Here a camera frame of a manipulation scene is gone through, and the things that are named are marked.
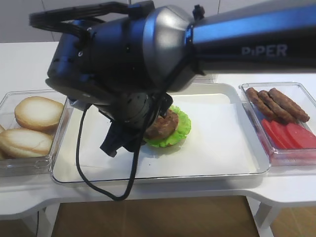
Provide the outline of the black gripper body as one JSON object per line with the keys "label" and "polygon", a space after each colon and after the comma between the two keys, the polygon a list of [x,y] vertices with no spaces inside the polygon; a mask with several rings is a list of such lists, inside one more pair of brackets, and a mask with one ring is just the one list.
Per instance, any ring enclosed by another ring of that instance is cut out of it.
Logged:
{"label": "black gripper body", "polygon": [[150,115],[147,125],[150,126],[159,115],[165,115],[173,103],[172,97],[165,93],[151,112],[156,98],[156,93],[122,94],[110,105],[97,105],[99,112],[111,121],[100,149],[110,157],[115,157],[121,147],[129,152],[136,152],[147,115]]}

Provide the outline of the black blue robot arm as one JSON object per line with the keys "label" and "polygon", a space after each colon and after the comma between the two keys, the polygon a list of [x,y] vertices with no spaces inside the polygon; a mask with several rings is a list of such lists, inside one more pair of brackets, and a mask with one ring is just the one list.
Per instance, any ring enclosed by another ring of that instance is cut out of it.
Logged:
{"label": "black blue robot arm", "polygon": [[106,2],[33,13],[32,27],[62,34],[46,83],[112,121],[101,149],[136,152],[143,131],[196,75],[312,73],[316,3],[273,0],[205,17],[173,5]]}

